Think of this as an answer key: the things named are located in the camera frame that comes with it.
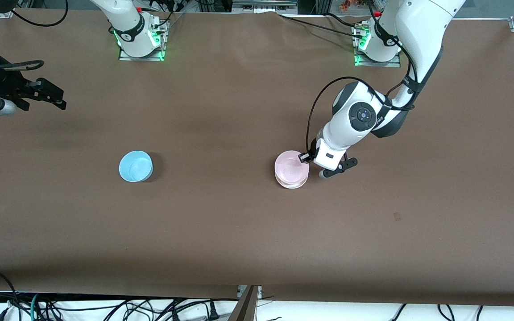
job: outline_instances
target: circular button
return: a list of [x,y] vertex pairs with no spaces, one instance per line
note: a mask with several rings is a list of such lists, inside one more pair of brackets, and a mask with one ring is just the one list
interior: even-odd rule
[[371,113],[366,108],[360,108],[356,113],[356,117],[359,121],[366,123],[370,121]]

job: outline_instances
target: black cable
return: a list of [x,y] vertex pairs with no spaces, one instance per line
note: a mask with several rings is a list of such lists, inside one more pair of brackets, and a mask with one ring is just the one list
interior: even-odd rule
[[344,31],[335,30],[335,29],[331,29],[331,28],[324,27],[324,26],[319,26],[319,25],[311,24],[310,22],[306,22],[306,21],[302,21],[302,20],[294,19],[294,18],[291,18],[290,16],[282,16],[282,17],[283,17],[283,18],[285,18],[285,19],[287,19],[287,20],[292,20],[292,21],[295,21],[295,22],[298,22],[298,23],[301,23],[301,24],[306,24],[306,25],[309,25],[309,26],[313,26],[313,27],[317,27],[317,28],[324,29],[324,30],[332,31],[332,32],[334,32],[334,33],[347,35],[347,36],[349,36],[349,37],[353,37],[353,38],[362,38],[362,36],[361,36],[361,35],[353,35],[353,34],[345,33]]
[[12,10],[12,12],[17,16],[17,18],[20,18],[21,20],[27,22],[30,25],[37,26],[37,27],[54,27],[63,22],[65,18],[67,17],[67,13],[69,12],[69,0],[65,0],[65,14],[63,14],[63,17],[59,19],[59,21],[54,22],[52,24],[38,24],[37,22],[29,21],[26,18],[23,18],[20,14],[18,14],[15,10]]
[[213,301],[210,301],[210,313],[207,316],[207,321],[215,321],[215,320],[218,320],[219,318],[220,318],[220,315],[218,314],[218,311],[216,310],[216,303]]
[[333,13],[330,13],[330,12],[325,12],[325,13],[323,13],[323,16],[331,16],[331,17],[335,18],[338,22],[340,22],[341,24],[343,24],[345,26],[354,27],[354,24],[349,24],[348,22],[345,22],[344,20],[340,19],[336,14],[333,14]]
[[39,316],[37,319],[40,319],[41,321],[45,321],[45,317],[43,315],[43,312],[41,312],[41,307],[39,306],[38,302],[35,302],[35,313]]
[[479,321],[479,316],[481,315],[481,311],[483,311],[483,305],[480,305],[479,309],[477,310],[477,316],[475,317],[475,321]]
[[128,320],[128,317],[133,313],[133,312],[137,312],[137,313],[141,313],[143,315],[146,315],[148,317],[148,320],[151,321],[153,320],[150,319],[149,315],[147,315],[146,313],[142,312],[142,311],[138,311],[138,309],[143,306],[144,304],[148,303],[149,300],[144,300],[142,303],[140,303],[139,305],[135,305],[131,302],[127,303],[126,304],[126,312],[124,313],[124,317],[122,317],[122,321],[127,321]]
[[152,320],[153,320],[153,319],[154,319],[154,317],[156,317],[156,316],[154,315],[154,310],[153,310],[152,303],[150,303],[150,301],[149,301],[149,300],[147,301],[147,303],[148,303],[148,305],[149,305],[149,307],[150,307],[150,312],[152,313]]
[[48,302],[45,302],[45,316],[47,317],[47,320],[50,320],[50,319],[51,319],[51,317],[50,317],[50,315],[49,315],[49,310],[50,310],[50,308],[49,308],[49,303],[48,303]]
[[7,311],[9,311],[9,308],[5,308],[4,311],[1,311],[1,313],[0,313],[0,321],[4,321],[5,315],[7,314]]
[[316,106],[316,102],[319,100],[320,96],[324,93],[324,91],[330,87],[330,85],[332,85],[333,83],[337,82],[337,81],[341,81],[341,80],[344,80],[344,79],[353,79],[355,81],[359,81],[363,84],[366,85],[366,87],[368,88],[368,90],[378,99],[378,101],[381,103],[381,104],[384,104],[384,101],[380,98],[380,96],[378,95],[378,93],[376,92],[376,90],[374,90],[374,88],[372,88],[372,86],[370,86],[367,82],[363,81],[362,79],[359,79],[357,77],[352,77],[352,76],[345,76],[345,77],[340,77],[340,78],[337,78],[337,79],[334,79],[334,81],[331,81],[329,82],[326,86],[324,86],[324,88],[320,91],[320,93],[316,96],[315,98],[315,101],[314,103],[312,103],[312,108],[311,108],[311,112],[310,114],[308,114],[308,123],[307,123],[307,136],[306,136],[306,150],[309,149],[309,146],[308,146],[308,134],[310,132],[310,128],[311,128],[311,119],[312,119],[312,112],[314,111],[315,109],[315,106]]
[[406,305],[408,305],[407,303],[404,303],[400,309],[398,309],[398,312],[396,312],[396,316],[392,318],[391,321],[398,321],[398,317],[400,317],[400,313],[402,313],[402,310],[404,310],[404,308],[406,307]]
[[160,319],[162,319],[162,317],[164,317],[166,313],[170,312],[172,309],[174,309],[176,305],[184,302],[185,300],[186,299],[174,299],[169,305],[167,305],[166,308],[162,310],[162,312],[160,312],[160,314],[154,321],[159,321]]
[[[372,18],[374,19],[374,24],[377,26],[378,30],[380,31],[384,31],[384,28],[382,26],[380,26],[380,22],[378,21],[378,19],[376,18],[376,16],[374,15],[374,9],[373,9],[373,3],[374,0],[368,0],[367,1],[367,4],[368,4],[368,8],[370,10],[370,16],[372,16]],[[400,50],[406,55],[406,57],[408,57],[408,63],[411,64],[413,67],[414,67],[414,81],[418,82],[418,73],[416,72],[416,66],[413,64],[413,59],[412,57],[410,56],[410,54],[408,53],[408,51],[406,49],[404,49],[404,47],[398,42],[398,40],[396,40],[394,37],[391,37],[390,38],[391,41],[397,45]]]
[[154,28],[157,28],[157,27],[159,27],[159,26],[161,26],[161,25],[165,24],[168,20],[170,20],[170,16],[172,16],[172,14],[173,14],[173,13],[174,13],[174,12],[170,12],[170,14],[168,15],[168,17],[167,17],[164,21],[160,22],[159,24],[154,25]]
[[17,63],[4,63],[0,65],[0,69],[8,69],[8,68],[18,68],[18,67],[25,67],[25,70],[35,70],[43,67],[45,64],[42,60],[30,60],[30,61],[23,61],[23,62],[17,62]]
[[194,307],[196,305],[205,305],[206,303],[208,303],[210,301],[237,301],[237,299],[215,299],[215,300],[214,299],[209,299],[209,300],[190,302],[190,303],[187,303],[185,305],[181,305],[179,307],[174,306],[173,309],[171,309],[172,314],[169,315],[168,317],[166,317],[166,319],[164,319],[164,321],[169,321],[169,319],[171,319],[174,314],[180,313],[180,312],[182,312],[185,309],[189,309],[189,308]]
[[109,305],[108,307],[85,308],[85,309],[67,309],[67,308],[61,308],[61,307],[55,306],[56,310],[62,310],[62,311],[92,311],[92,310],[96,310],[96,309],[112,309],[112,308],[116,308],[116,305]]
[[[15,287],[13,286],[11,281],[9,281],[9,279],[6,276],[4,276],[4,274],[2,274],[2,273],[0,273],[0,278],[4,279],[4,281],[8,284],[9,289],[11,289],[12,295],[15,299],[15,302],[19,305],[20,301],[17,297],[17,291],[15,290]],[[19,321],[21,321],[23,319],[22,315],[23,315],[23,313],[21,313],[21,311],[19,311]]]
[[392,91],[394,91],[394,89],[400,87],[401,85],[403,84],[403,82],[398,82],[397,85],[395,85],[394,87],[392,87],[390,90],[388,90],[388,93],[386,93],[387,96],[390,96],[390,94],[392,93]]
[[447,309],[449,310],[449,314],[451,314],[451,319],[449,319],[449,318],[447,317],[447,315],[445,315],[445,314],[443,313],[443,311],[441,311],[441,305],[437,305],[437,311],[439,311],[439,313],[441,314],[441,316],[442,316],[445,320],[447,320],[447,321],[455,321],[455,316],[453,315],[453,311],[451,310],[451,307],[450,307],[449,305],[445,305],[445,306],[447,306]]
[[103,321],[109,321],[110,318],[112,318],[112,316],[114,315],[114,313],[116,313],[116,311],[118,311],[118,309],[120,309],[120,307],[122,307],[123,305],[125,305],[126,303],[128,303],[130,300],[124,300],[122,301],[121,304],[119,305],[116,305],[116,307],[114,307],[114,309],[112,309],[112,311],[110,311],[106,317],[104,317]]
[[207,307],[207,304],[203,304],[204,307],[206,307],[206,313],[207,313],[207,321],[210,321],[211,315],[210,315],[210,308]]
[[205,4],[206,6],[213,6],[214,4],[216,4],[216,0],[214,0],[214,2],[202,2],[200,0],[195,0],[198,4]]

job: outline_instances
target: table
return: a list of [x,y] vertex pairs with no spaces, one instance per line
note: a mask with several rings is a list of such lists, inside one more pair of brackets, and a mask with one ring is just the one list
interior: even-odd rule
[[[28,10],[46,21],[61,10]],[[326,18],[310,21],[336,25]],[[300,189],[273,162],[303,150],[312,100],[354,75],[386,91],[404,67],[355,67],[346,36],[274,13],[187,14],[163,62],[119,62],[101,12],[57,27],[0,21],[0,54],[65,90],[0,117],[0,271],[18,290],[514,305],[514,33],[453,21],[400,132]],[[320,99],[311,128],[345,85]],[[153,155],[127,183],[120,158]]]

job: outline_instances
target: electrical wire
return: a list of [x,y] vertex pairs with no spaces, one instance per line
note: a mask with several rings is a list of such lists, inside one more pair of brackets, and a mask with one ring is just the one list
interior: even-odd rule
[[206,307],[206,313],[207,313],[207,321],[210,321],[211,315],[210,315],[210,308],[207,307],[207,304],[203,304],[204,307]]
[[483,311],[483,305],[479,306],[479,309],[477,310],[477,315],[475,316],[475,321],[479,321],[479,316],[481,315],[481,311]]
[[394,89],[400,87],[403,83],[402,82],[398,82],[397,85],[395,85],[394,87],[392,87],[390,90],[388,90],[388,93],[386,93],[387,96],[390,96],[390,94],[392,93],[392,91],[394,91]]
[[[378,21],[378,19],[376,18],[375,14],[374,14],[374,8],[373,8],[374,2],[373,1],[374,0],[367,0],[368,8],[370,10],[370,16],[372,16],[372,18],[374,20],[374,24],[377,26],[378,30],[386,32],[384,30],[384,28],[380,25],[380,22]],[[416,66],[413,64],[414,60],[410,56],[410,53],[408,53],[408,51],[400,44],[400,42],[398,42],[398,40],[396,40],[396,38],[391,37],[390,39],[395,45],[398,46],[398,48],[400,48],[400,50],[406,55],[406,57],[408,57],[408,64],[412,65],[414,68],[414,81],[418,82],[418,73],[416,72]]]
[[439,311],[439,313],[441,314],[441,316],[442,316],[445,320],[447,320],[447,321],[455,321],[455,316],[453,315],[453,311],[451,310],[451,307],[450,307],[449,305],[445,305],[445,306],[447,306],[447,309],[449,310],[449,314],[451,314],[451,319],[449,319],[449,318],[447,317],[447,315],[445,315],[445,314],[443,313],[443,311],[441,311],[441,305],[437,305],[437,311]]
[[164,317],[166,313],[174,309],[176,305],[184,302],[185,300],[186,299],[174,299],[169,305],[166,306],[166,308],[162,310],[162,312],[159,313],[158,317],[154,321],[159,321],[160,319],[162,319],[162,317]]
[[341,24],[343,24],[345,26],[354,27],[354,24],[349,24],[348,22],[345,22],[344,20],[340,19],[336,14],[333,14],[333,13],[330,13],[330,12],[325,12],[325,13],[323,13],[323,16],[331,16],[331,17],[335,18],[338,22],[340,22]]
[[172,313],[168,317],[166,317],[166,319],[164,319],[164,321],[169,321],[169,319],[171,319],[174,314],[180,313],[183,310],[189,309],[189,308],[194,307],[196,305],[204,305],[207,308],[206,303],[209,302],[209,301],[212,301],[212,300],[195,301],[195,302],[187,303],[186,305],[182,305],[180,307],[175,307],[175,309],[171,310]]
[[122,317],[122,321],[127,321],[128,320],[128,317],[133,313],[133,312],[137,312],[137,313],[141,313],[143,315],[146,315],[146,317],[148,317],[148,320],[149,321],[152,321],[153,320],[153,317],[150,318],[150,315],[147,315],[146,313],[142,312],[142,311],[138,311],[139,308],[141,308],[141,306],[143,306],[145,303],[149,303],[149,300],[144,300],[142,303],[140,303],[139,305],[135,305],[131,302],[127,303],[126,304],[126,312],[124,313],[124,316]]
[[59,311],[92,311],[92,310],[97,310],[97,309],[112,309],[112,308],[116,308],[116,305],[109,305],[108,307],[85,308],[85,309],[68,309],[68,308],[61,308],[61,307],[57,307],[57,306],[54,307],[54,309],[59,310]]
[[328,27],[324,27],[324,26],[320,26],[320,25],[311,24],[310,22],[302,21],[302,20],[298,20],[298,19],[294,19],[294,18],[291,18],[290,16],[282,16],[282,17],[283,17],[283,18],[285,18],[286,20],[291,20],[291,21],[298,22],[298,23],[300,23],[300,24],[306,24],[306,25],[309,25],[309,26],[313,26],[313,27],[317,27],[317,28],[324,29],[324,30],[332,31],[333,33],[343,34],[343,35],[347,35],[347,36],[349,36],[349,37],[353,37],[353,38],[362,38],[362,36],[361,36],[361,35],[353,35],[353,34],[351,34],[351,33],[345,33],[344,31],[335,30],[335,29],[331,29],[331,28],[328,28]]
[[214,2],[202,2],[200,0],[195,0],[198,4],[205,4],[206,6],[213,6],[214,4],[216,4],[216,0],[214,0]]
[[160,22],[159,24],[154,25],[154,28],[157,28],[157,27],[159,27],[159,26],[161,26],[161,25],[165,24],[168,20],[170,20],[170,17],[172,16],[172,14],[173,14],[173,13],[174,13],[174,12],[170,12],[170,14],[168,15],[168,17],[167,17],[164,21]]
[[120,309],[120,307],[122,307],[123,305],[125,305],[126,303],[128,303],[130,300],[124,300],[122,301],[122,303],[120,303],[119,305],[116,305],[116,307],[114,307],[114,309],[112,309],[107,315],[106,317],[104,317],[103,321],[109,321],[112,316],[114,315],[114,313],[116,313],[116,311],[118,311],[118,309]]
[[[11,283],[11,281],[9,281],[9,279],[6,276],[4,276],[4,274],[2,274],[2,273],[0,273],[0,278],[4,279],[4,281],[8,284],[9,289],[11,289],[13,299],[15,299],[15,302],[17,304],[20,304],[19,298],[17,297],[17,292],[15,290],[15,287]],[[21,321],[22,319],[23,319],[22,313],[19,312],[19,321]]]
[[35,321],[35,302],[37,302],[37,296],[39,296],[38,293],[33,295],[33,299],[31,300],[31,321]]
[[326,86],[324,86],[324,88],[320,91],[320,93],[316,96],[315,98],[315,101],[314,103],[312,103],[312,108],[311,108],[311,111],[310,111],[310,114],[308,114],[308,122],[307,122],[307,136],[306,136],[306,150],[309,149],[309,146],[308,146],[308,134],[310,132],[310,128],[311,128],[311,119],[312,119],[312,112],[314,111],[315,109],[315,106],[316,106],[316,102],[318,102],[320,96],[324,93],[324,91],[330,87],[330,85],[332,85],[333,83],[335,82],[338,82],[338,81],[341,81],[341,80],[344,80],[344,79],[352,79],[352,80],[355,80],[355,81],[359,81],[363,84],[366,85],[366,87],[368,88],[368,90],[374,95],[374,97],[376,97],[378,99],[378,101],[381,103],[381,104],[384,104],[384,101],[382,100],[382,98],[380,98],[380,95],[378,95],[378,93],[376,92],[376,90],[374,90],[374,88],[372,88],[372,86],[370,86],[367,82],[363,81],[362,79],[359,79],[357,77],[352,77],[352,76],[345,76],[345,77],[340,77],[340,78],[337,78],[337,79],[334,79],[334,81],[331,81],[329,82],[328,84],[326,84]]
[[63,22],[65,18],[67,17],[67,13],[69,12],[69,0],[65,0],[65,14],[63,14],[63,17],[59,19],[57,22],[53,22],[52,24],[39,24],[37,22],[33,22],[28,20],[27,18],[24,18],[20,14],[18,14],[15,10],[12,10],[12,12],[17,16],[17,18],[20,18],[21,20],[27,22],[30,25],[37,26],[37,27],[54,27]]
[[10,69],[10,68],[18,68],[18,67],[25,67],[24,70],[35,70],[43,67],[45,64],[42,60],[30,60],[30,61],[23,61],[23,62],[17,62],[17,63],[4,63],[0,65],[0,69]]
[[393,317],[390,321],[398,321],[398,317],[400,317],[400,313],[402,313],[402,311],[404,310],[406,305],[408,305],[408,304],[407,303],[402,304],[402,306],[400,306],[400,309],[398,309],[398,312],[396,312],[396,316]]

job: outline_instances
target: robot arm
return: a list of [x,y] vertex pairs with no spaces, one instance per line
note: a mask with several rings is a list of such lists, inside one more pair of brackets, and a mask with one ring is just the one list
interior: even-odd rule
[[90,0],[108,18],[118,45],[131,57],[144,57],[158,48],[162,41],[160,18],[138,12],[132,0]]
[[444,31],[464,2],[390,0],[379,20],[382,29],[370,19],[366,55],[375,61],[392,59],[400,49],[386,37],[389,34],[408,52],[412,67],[392,100],[363,82],[346,85],[333,103],[332,119],[318,132],[308,154],[302,154],[302,162],[313,160],[326,169],[321,176],[329,177],[356,164],[341,158],[370,132],[378,137],[395,134],[437,65]]

